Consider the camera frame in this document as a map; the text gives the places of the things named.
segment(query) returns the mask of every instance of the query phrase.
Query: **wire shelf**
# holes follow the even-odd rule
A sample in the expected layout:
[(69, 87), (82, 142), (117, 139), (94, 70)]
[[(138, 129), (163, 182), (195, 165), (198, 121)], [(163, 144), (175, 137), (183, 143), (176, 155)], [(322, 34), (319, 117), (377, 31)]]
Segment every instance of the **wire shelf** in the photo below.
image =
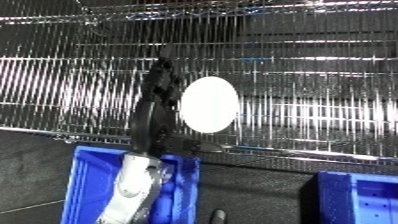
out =
[(398, 1), (5, 1), (0, 129), (129, 144), (140, 84), (173, 43), (184, 87), (219, 76), (240, 113), (179, 134), (230, 153), (397, 164)]

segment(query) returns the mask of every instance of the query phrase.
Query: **dark object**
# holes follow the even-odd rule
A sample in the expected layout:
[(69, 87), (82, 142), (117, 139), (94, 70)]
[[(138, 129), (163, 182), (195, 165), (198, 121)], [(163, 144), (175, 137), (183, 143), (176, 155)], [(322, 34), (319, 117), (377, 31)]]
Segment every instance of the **dark object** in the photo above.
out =
[(224, 152), (221, 145), (171, 136), (175, 127), (176, 105), (181, 97), (181, 79), (174, 74), (171, 60), (173, 45), (167, 45), (144, 77), (142, 97), (132, 118), (132, 149), (160, 157), (166, 148), (189, 152)]
[(214, 210), (210, 224), (226, 224), (227, 223), (227, 213), (221, 209)]
[(301, 188), (299, 193), (300, 201), (300, 223), (321, 224), (319, 209), (318, 176), (315, 175)]
[[(170, 45), (164, 50), (170, 53)], [(160, 56), (144, 77), (142, 98), (133, 116), (132, 148), (138, 153), (159, 157), (161, 145), (174, 128), (175, 105), (180, 79), (171, 60)]]

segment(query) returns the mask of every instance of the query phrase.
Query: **blue container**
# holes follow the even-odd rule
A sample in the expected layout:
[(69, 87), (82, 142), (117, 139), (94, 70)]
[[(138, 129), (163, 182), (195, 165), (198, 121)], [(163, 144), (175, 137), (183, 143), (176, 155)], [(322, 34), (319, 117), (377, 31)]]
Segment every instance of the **blue container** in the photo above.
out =
[[(79, 146), (76, 149), (62, 224), (93, 224), (110, 201), (114, 180), (126, 151)], [(175, 167), (153, 204), (149, 223), (195, 222), (199, 160), (176, 155), (162, 157)]]
[(319, 172), (323, 224), (398, 224), (398, 177)]

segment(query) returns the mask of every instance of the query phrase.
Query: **blue plastic bin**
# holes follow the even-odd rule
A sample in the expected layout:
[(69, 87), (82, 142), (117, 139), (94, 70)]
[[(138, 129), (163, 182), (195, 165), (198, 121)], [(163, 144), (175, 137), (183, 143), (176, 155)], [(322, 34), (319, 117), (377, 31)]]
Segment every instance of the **blue plastic bin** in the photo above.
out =
[[(66, 195), (62, 224), (94, 224), (110, 201), (113, 183), (125, 151), (79, 146), (76, 149)], [(162, 157), (175, 166), (151, 209), (149, 223), (195, 222), (199, 160), (176, 155)]]
[(398, 177), (319, 172), (323, 224), (398, 224)]

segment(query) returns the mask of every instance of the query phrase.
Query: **white ball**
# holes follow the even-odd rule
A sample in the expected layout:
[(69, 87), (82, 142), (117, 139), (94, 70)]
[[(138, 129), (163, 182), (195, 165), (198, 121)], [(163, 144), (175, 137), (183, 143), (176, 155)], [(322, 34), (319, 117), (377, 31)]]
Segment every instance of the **white ball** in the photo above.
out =
[(234, 87), (218, 77), (196, 80), (181, 99), (181, 117), (197, 132), (214, 133), (227, 128), (239, 112), (239, 98)]

